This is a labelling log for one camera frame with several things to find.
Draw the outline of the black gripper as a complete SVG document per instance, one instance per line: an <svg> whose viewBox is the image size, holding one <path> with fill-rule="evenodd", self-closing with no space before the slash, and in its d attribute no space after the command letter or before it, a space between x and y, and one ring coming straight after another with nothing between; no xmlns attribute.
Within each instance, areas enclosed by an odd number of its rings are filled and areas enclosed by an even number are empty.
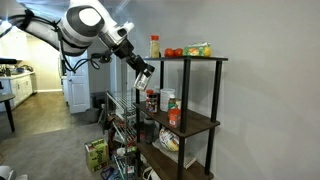
<svg viewBox="0 0 320 180"><path fill-rule="evenodd" d="M146 64L139 55L133 53L134 46L128 39L124 39L119 45L112 48L113 53L120 59L125 59L131 68L138 71L148 72L152 74L155 67Z"/></svg>

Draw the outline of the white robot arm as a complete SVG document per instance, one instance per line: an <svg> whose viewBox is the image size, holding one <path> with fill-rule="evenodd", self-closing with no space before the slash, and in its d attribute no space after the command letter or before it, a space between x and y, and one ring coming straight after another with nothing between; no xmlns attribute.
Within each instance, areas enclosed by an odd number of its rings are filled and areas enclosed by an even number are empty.
<svg viewBox="0 0 320 180"><path fill-rule="evenodd" d="M1 19L43 40L63 57L79 56L100 39L112 54L149 77L154 67L134 53L127 39L134 24L118 24L99 0L0 0Z"/></svg>

